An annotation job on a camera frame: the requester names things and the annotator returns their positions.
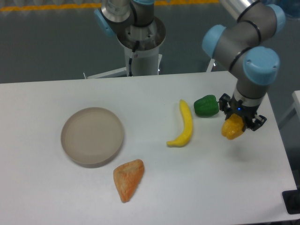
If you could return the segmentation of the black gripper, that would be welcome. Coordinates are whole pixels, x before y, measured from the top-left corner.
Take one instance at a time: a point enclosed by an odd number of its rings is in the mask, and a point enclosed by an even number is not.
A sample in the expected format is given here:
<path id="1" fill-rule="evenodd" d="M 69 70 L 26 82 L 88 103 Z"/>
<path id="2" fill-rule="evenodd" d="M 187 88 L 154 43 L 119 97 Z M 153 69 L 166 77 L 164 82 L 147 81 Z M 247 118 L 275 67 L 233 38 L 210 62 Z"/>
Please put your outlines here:
<path id="1" fill-rule="evenodd" d="M 242 118 L 243 132 L 245 132 L 246 129 L 256 131 L 261 128 L 267 121 L 267 118 L 262 115 L 257 115 L 259 105 L 244 106 L 242 103 L 242 100 L 237 101 L 235 98 L 231 99 L 226 93 L 224 93 L 218 101 L 219 110 L 225 114 L 225 120 L 232 114 L 236 114 Z"/>

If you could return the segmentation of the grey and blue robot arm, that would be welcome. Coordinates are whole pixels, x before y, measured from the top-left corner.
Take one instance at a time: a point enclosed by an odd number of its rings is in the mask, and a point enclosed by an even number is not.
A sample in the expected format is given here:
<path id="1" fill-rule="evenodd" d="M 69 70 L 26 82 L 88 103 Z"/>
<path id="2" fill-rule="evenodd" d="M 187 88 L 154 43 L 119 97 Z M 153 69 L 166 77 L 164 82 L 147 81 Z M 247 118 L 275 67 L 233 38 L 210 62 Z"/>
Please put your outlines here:
<path id="1" fill-rule="evenodd" d="M 127 76 L 158 74 L 158 52 L 166 31 L 154 15 L 154 4 L 152 0 L 104 0 L 94 12 L 103 32 L 116 36 L 124 48 Z M 227 118 L 240 116 L 244 129 L 256 131 L 266 122 L 257 110 L 280 66 L 278 55 L 261 43 L 284 28 L 285 13 L 259 0 L 223 0 L 221 5 L 237 23 L 231 28 L 211 27 L 202 49 L 237 79 L 233 95 L 224 94 L 219 109 Z"/>

